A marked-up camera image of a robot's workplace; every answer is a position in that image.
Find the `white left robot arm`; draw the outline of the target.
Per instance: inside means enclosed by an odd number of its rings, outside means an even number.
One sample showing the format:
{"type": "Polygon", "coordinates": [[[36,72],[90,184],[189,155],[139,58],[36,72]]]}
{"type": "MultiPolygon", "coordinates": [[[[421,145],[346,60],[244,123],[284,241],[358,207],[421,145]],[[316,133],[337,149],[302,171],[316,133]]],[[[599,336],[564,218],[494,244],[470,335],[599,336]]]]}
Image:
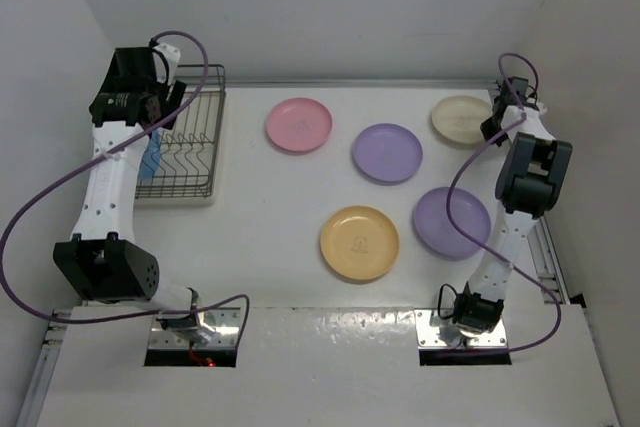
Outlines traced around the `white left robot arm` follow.
{"type": "Polygon", "coordinates": [[[179,50],[165,43],[116,49],[89,107],[93,155],[105,159],[91,168],[83,209],[70,240],[55,244],[53,260],[82,300],[156,310],[164,330],[204,346],[217,333],[212,316],[199,311],[195,290],[161,273],[133,231],[150,140],[144,130],[180,106],[186,86],[173,78],[179,60],[179,50]]]}

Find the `blue plastic plate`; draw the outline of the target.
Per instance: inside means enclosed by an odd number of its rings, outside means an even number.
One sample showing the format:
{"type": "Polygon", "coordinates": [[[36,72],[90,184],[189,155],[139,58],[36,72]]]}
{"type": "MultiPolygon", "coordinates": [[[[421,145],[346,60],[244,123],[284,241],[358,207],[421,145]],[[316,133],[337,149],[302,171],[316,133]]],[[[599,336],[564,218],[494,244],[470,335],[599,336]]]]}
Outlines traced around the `blue plastic plate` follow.
{"type": "Polygon", "coordinates": [[[141,159],[138,179],[141,181],[151,180],[158,167],[160,166],[162,153],[161,153],[161,140],[162,132],[160,129],[152,132],[146,150],[141,159]]]}

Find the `cream plastic plate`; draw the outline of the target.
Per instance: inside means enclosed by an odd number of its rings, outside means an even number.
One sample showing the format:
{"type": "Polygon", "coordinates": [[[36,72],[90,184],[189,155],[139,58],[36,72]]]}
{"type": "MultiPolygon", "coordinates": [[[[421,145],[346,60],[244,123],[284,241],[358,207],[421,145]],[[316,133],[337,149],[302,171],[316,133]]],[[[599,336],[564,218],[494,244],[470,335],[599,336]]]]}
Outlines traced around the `cream plastic plate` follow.
{"type": "Polygon", "coordinates": [[[461,145],[484,142],[481,124],[492,113],[488,102],[467,95],[450,96],[439,101],[431,110],[431,123],[449,141],[461,145]]]}

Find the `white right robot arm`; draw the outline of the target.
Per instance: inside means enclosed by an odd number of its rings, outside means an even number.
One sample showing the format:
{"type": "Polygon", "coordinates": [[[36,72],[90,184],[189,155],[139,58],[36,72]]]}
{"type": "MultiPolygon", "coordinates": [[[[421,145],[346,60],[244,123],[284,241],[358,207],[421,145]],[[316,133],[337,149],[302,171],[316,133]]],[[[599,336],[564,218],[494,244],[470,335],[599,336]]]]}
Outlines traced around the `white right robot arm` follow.
{"type": "Polygon", "coordinates": [[[505,353],[528,350],[550,340],[562,319],[558,295],[515,265],[529,233],[557,204],[573,154],[571,143],[556,139],[544,127],[543,114],[536,87],[530,87],[522,77],[506,78],[490,117],[480,127],[485,143],[463,165],[468,168],[492,145],[509,144],[496,181],[499,209],[489,241],[474,237],[453,216],[451,202],[461,173],[454,176],[445,200],[445,212],[454,229],[480,247],[484,255],[463,290],[455,294],[451,312],[440,317],[442,321],[456,328],[464,340],[491,333],[502,318],[513,272],[547,294],[556,309],[556,320],[548,334],[522,347],[502,347],[505,353]]]}

